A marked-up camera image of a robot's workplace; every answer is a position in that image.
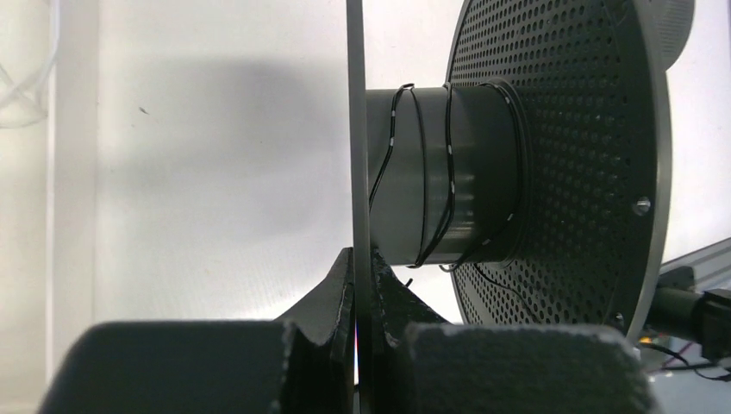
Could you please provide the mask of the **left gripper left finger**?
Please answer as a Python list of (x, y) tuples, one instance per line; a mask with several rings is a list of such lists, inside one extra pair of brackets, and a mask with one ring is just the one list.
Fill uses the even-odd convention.
[(97, 324), (72, 345), (43, 413), (350, 413), (353, 251), (272, 320)]

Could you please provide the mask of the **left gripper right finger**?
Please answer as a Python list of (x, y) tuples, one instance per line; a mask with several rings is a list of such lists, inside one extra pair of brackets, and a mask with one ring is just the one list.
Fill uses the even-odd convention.
[(377, 413), (654, 413), (625, 338), (599, 325), (452, 324), (372, 253)]

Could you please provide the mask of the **black spool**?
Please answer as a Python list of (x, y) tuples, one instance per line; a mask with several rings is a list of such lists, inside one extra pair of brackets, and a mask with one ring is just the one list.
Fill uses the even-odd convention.
[(452, 324), (599, 325), (658, 287), (672, 128), (654, 1), (466, 1), (444, 83), (351, 94), (359, 407), (372, 253)]

